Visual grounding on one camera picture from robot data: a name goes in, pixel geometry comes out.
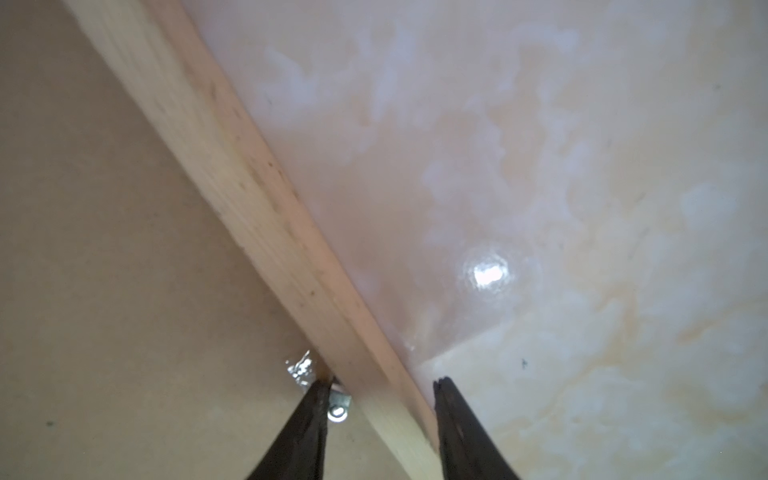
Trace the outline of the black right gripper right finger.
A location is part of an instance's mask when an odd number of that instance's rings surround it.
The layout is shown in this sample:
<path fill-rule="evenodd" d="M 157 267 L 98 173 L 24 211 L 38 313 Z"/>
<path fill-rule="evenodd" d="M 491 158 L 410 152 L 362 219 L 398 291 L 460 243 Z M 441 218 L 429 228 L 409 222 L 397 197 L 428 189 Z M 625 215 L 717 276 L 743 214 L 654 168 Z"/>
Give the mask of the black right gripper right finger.
<path fill-rule="evenodd" d="M 519 480 L 455 382 L 433 382 L 439 454 L 446 480 Z"/>

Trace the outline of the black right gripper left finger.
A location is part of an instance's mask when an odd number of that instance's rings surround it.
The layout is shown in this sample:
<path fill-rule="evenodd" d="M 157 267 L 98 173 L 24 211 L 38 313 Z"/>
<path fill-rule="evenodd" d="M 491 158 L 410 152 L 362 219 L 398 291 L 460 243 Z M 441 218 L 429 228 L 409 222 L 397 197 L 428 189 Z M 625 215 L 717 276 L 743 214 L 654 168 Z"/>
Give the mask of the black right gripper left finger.
<path fill-rule="evenodd" d="M 315 381 L 247 480 L 322 480 L 331 383 Z"/>

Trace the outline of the brown cardboard backing board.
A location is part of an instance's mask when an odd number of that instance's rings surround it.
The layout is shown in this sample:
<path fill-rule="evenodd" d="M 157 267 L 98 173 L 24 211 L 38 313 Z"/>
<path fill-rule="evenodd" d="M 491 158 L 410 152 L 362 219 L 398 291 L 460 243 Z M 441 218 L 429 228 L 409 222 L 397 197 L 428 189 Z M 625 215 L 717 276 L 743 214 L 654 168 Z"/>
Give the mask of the brown cardboard backing board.
<path fill-rule="evenodd" d="M 1 475 L 242 479 L 307 342 L 63 4 L 1 5 Z"/>

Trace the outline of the light wooden picture frame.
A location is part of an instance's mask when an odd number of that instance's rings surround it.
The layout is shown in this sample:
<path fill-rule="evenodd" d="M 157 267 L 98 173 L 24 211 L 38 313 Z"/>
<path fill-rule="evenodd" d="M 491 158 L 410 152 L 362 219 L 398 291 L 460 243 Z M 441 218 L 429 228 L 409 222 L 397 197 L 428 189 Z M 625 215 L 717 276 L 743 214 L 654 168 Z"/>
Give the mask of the light wooden picture frame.
<path fill-rule="evenodd" d="M 435 414 L 178 1 L 68 9 L 412 479 L 438 479 Z"/>

